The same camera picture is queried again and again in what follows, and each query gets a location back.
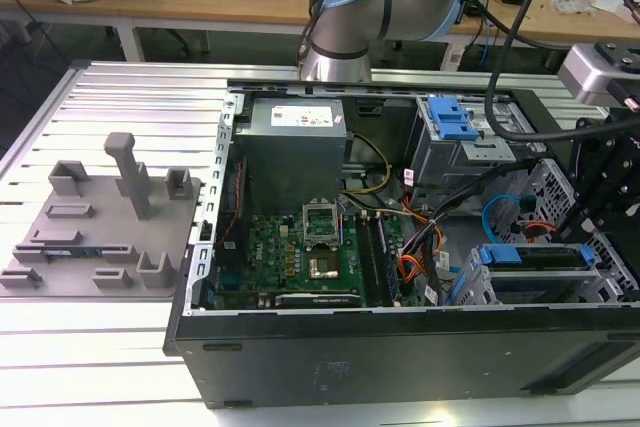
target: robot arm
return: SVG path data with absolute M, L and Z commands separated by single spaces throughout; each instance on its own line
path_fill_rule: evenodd
M 374 39 L 427 40 L 445 34 L 461 0 L 325 0 L 301 68 L 303 80 L 367 82 Z

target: metal work table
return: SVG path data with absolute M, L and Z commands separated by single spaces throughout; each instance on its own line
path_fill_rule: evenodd
M 94 63 L 70 70 L 0 161 L 0 268 L 24 237 L 59 159 L 116 175 L 102 150 L 111 131 L 136 136 L 149 175 L 189 167 L 208 178 L 229 78 L 293 80 L 289 67 Z M 374 81 L 478 86 L 485 74 L 374 71 Z M 505 74 L 559 120 L 601 116 L 552 76 Z M 640 424 L 640 361 L 573 397 L 464 400 L 211 412 L 179 358 L 161 351 L 170 302 L 0 303 L 0 425 L 615 425 Z

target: electronic device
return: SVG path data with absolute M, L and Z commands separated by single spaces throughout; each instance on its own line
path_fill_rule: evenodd
M 166 344 L 209 408 L 572 394 L 640 355 L 635 241 L 483 96 L 230 81 Z

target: wooden desk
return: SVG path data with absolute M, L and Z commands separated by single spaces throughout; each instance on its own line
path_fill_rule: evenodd
M 97 0 L 72 6 L 57 0 L 22 2 L 43 22 L 114 27 L 129 61 L 144 59 L 137 27 L 296 35 L 308 19 L 308 0 Z M 489 5 L 491 12 L 506 25 L 511 25 L 518 8 L 499 0 L 491 0 Z M 28 20 L 14 0 L 0 0 L 0 18 Z M 447 70 L 457 69 L 458 54 L 477 29 L 478 19 L 464 18 L 442 39 L 450 44 L 443 63 Z M 601 38 L 637 39 L 638 26 L 603 11 L 594 16 L 561 16 L 552 11 L 550 0 L 534 0 L 521 33 L 548 42 L 592 42 Z M 478 42 L 484 41 L 485 35 L 481 35 Z

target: white label sticker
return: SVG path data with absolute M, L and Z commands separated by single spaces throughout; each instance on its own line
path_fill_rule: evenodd
M 424 296 L 429 299 L 433 305 L 438 305 L 438 294 L 428 285 L 424 288 Z
M 42 253 L 44 255 L 64 255 L 65 257 L 71 255 L 71 252 L 68 250 L 43 250 Z
M 331 107 L 276 105 L 271 110 L 273 127 L 333 127 Z
M 404 185 L 413 187 L 413 170 L 404 169 Z

